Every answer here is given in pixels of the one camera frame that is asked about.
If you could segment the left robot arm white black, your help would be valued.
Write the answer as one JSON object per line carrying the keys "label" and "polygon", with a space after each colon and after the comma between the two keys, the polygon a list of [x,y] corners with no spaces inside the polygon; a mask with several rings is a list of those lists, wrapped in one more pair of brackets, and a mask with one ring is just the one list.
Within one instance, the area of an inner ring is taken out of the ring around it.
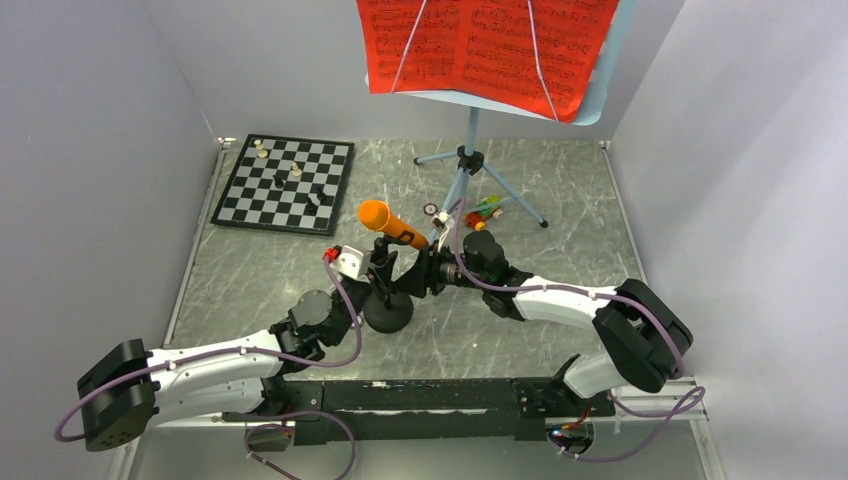
{"label": "left robot arm white black", "polygon": [[140,339],[118,344],[77,381],[79,440],[101,452],[150,427],[208,413],[279,417],[288,402],[279,386],[285,375],[353,362],[354,354],[328,361],[324,350],[349,332],[362,339],[358,316],[372,293],[366,272],[390,258],[349,246],[329,249],[324,265],[334,290],[303,294],[282,320],[254,334],[184,349],[148,350]]}

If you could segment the orange toy microphone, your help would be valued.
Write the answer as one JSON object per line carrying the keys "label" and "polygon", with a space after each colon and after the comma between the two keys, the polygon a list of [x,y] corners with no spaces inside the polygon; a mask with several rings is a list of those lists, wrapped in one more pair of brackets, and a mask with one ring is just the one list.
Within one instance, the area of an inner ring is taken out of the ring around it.
{"label": "orange toy microphone", "polygon": [[401,244],[417,250],[429,246],[429,241],[423,234],[394,215],[388,204],[383,201],[363,201],[358,209],[358,218],[366,229],[383,233]]}

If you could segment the black microphone stand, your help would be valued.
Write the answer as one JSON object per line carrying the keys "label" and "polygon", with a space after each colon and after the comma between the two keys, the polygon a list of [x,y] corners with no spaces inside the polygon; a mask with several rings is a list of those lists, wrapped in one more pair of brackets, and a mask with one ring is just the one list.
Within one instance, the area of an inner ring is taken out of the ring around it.
{"label": "black microphone stand", "polygon": [[[378,259],[387,254],[396,254],[389,246],[396,241],[383,235],[374,241],[371,259]],[[380,302],[371,294],[365,302],[362,310],[365,322],[375,331],[382,334],[393,334],[404,329],[411,321],[413,315],[413,302],[406,293],[395,290],[392,286],[390,302]]]}

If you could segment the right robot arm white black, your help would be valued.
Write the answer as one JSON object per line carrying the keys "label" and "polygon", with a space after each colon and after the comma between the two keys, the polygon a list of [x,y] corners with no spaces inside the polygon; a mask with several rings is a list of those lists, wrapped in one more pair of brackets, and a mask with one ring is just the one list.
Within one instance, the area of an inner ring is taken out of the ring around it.
{"label": "right robot arm white black", "polygon": [[421,251],[397,280],[418,298],[447,286],[476,288],[497,316],[546,321],[594,332],[602,349],[567,361],[551,390],[554,407],[576,415],[590,398],[622,386],[657,393],[683,373],[693,343],[688,327],[644,282],[628,278],[590,288],[547,280],[512,266],[488,231],[472,232],[453,252],[442,244]]}

